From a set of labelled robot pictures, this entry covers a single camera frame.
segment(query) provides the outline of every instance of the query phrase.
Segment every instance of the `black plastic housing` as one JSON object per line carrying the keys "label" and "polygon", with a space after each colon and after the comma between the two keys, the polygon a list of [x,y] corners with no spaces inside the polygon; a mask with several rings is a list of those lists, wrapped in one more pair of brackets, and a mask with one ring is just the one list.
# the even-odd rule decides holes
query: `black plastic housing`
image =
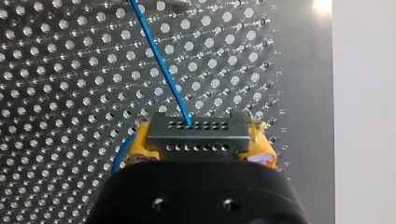
{"label": "black plastic housing", "polygon": [[286,179],[249,161],[144,161],[112,176],[88,224],[305,224]]}

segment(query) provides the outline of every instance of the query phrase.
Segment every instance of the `wire insulation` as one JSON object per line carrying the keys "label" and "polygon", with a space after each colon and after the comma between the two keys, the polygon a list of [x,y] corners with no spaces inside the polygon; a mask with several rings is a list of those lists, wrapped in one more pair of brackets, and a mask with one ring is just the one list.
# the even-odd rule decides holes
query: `wire insulation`
{"label": "wire insulation", "polygon": [[175,82],[171,77],[171,74],[169,73],[168,68],[166,67],[165,62],[163,61],[163,56],[161,55],[160,51],[158,50],[157,44],[154,42],[154,38],[152,37],[151,31],[149,30],[149,26],[146,22],[146,19],[144,18],[142,11],[140,11],[139,5],[137,4],[136,0],[130,0],[132,8],[134,9],[134,13],[136,13],[137,19],[140,22],[140,25],[142,26],[143,32],[146,35],[146,39],[148,40],[148,44],[152,49],[152,52],[154,53],[154,57],[157,60],[158,65],[161,68],[161,71],[163,71],[163,75],[165,76],[165,79],[171,88],[172,93],[175,96],[175,99],[177,101],[178,106],[180,107],[181,113],[184,117],[184,120],[186,120],[187,125],[192,125],[191,118],[189,116],[189,110],[187,109],[186,105],[183,102],[183,99],[181,98],[180,94],[177,91],[177,88],[175,86]]}
{"label": "wire insulation", "polygon": [[111,167],[112,175],[114,175],[119,170],[122,155],[124,154],[128,146],[131,145],[131,142],[134,141],[135,135],[136,133],[131,134],[127,139],[125,139],[124,143],[121,145],[119,152],[116,154],[116,157],[114,158],[113,166]]}

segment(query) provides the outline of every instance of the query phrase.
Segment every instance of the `perforated metal sheet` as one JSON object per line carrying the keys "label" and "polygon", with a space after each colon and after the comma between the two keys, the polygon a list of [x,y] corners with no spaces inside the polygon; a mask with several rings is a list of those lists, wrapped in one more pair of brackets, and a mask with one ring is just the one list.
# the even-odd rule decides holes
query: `perforated metal sheet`
{"label": "perforated metal sheet", "polygon": [[[315,2],[142,9],[191,114],[267,121],[278,170],[333,223],[331,20]],[[5,223],[82,223],[138,115],[180,115],[123,1],[0,0],[0,90]]]}

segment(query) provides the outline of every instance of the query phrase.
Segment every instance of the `screw hole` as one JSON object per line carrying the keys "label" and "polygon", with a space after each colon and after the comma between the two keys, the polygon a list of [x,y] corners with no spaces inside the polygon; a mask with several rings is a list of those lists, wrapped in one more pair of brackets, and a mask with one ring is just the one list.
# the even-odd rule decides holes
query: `screw hole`
{"label": "screw hole", "polygon": [[201,145],[199,145],[199,144],[195,145],[195,146],[194,146],[194,150],[195,150],[195,151],[201,150]]}
{"label": "screw hole", "polygon": [[226,210],[227,212],[235,212],[240,208],[240,204],[234,201],[233,199],[224,200],[222,206],[224,210]]}
{"label": "screw hole", "polygon": [[165,198],[156,198],[152,203],[152,209],[156,212],[161,212],[168,207],[168,202]]}
{"label": "screw hole", "polygon": [[221,147],[221,150],[223,150],[223,151],[227,151],[228,149],[230,149],[230,146],[229,146],[229,145],[223,145],[223,146]]}

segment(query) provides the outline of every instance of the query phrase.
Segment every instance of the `white wall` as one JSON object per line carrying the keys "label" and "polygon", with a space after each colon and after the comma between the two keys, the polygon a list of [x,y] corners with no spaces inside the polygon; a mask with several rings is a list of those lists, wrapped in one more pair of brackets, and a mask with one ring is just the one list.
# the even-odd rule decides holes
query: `white wall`
{"label": "white wall", "polygon": [[396,1],[333,0],[336,223],[396,223]]}

